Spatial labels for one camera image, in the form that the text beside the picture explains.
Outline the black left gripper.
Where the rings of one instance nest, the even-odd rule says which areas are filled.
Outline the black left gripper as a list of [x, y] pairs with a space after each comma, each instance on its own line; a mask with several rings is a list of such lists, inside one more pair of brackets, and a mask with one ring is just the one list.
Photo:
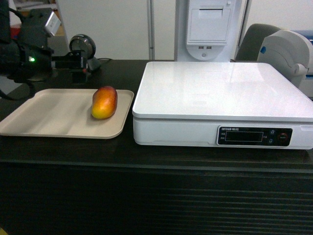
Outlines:
[[15, 82], [43, 81], [52, 71], [51, 61], [56, 69], [73, 69], [72, 82], [87, 82], [87, 54], [83, 50], [70, 51], [64, 56], [52, 56], [48, 46], [45, 26], [53, 10], [50, 8], [32, 9], [22, 18], [18, 45], [20, 49], [20, 65], [14, 73]]

